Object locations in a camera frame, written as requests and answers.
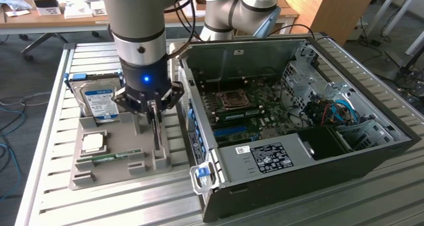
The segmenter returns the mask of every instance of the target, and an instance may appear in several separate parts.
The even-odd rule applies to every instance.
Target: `circuit board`
[[[282,136],[298,127],[276,97],[274,83],[261,77],[245,80],[241,88],[201,92],[220,147]]]

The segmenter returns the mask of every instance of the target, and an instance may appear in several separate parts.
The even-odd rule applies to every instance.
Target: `blue cable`
[[[20,185],[20,170],[18,170],[17,161],[16,161],[16,157],[14,157],[13,151],[8,148],[8,146],[5,144],[0,143],[0,147],[2,147],[10,153],[10,156],[12,156],[12,159],[13,159],[13,163],[14,163],[14,166],[16,166],[16,171],[17,171],[17,182],[16,182],[16,185],[14,185],[14,187],[12,189],[9,189],[6,191],[4,196],[0,198],[0,202],[1,202],[8,197],[8,195],[13,194],[13,192],[18,188],[18,185]]]
[[[4,109],[4,108],[0,108],[0,110],[5,111],[5,112],[9,112],[9,113],[18,113],[21,115],[21,121],[18,123],[18,125],[10,130],[8,131],[6,133],[1,134],[1,136],[4,137],[5,135],[10,134],[13,131],[16,131],[17,128],[20,128],[20,126],[24,124],[25,120],[26,120],[26,117],[25,117],[25,114],[24,112],[20,112],[20,111],[12,111],[12,110],[8,110],[8,109]]]

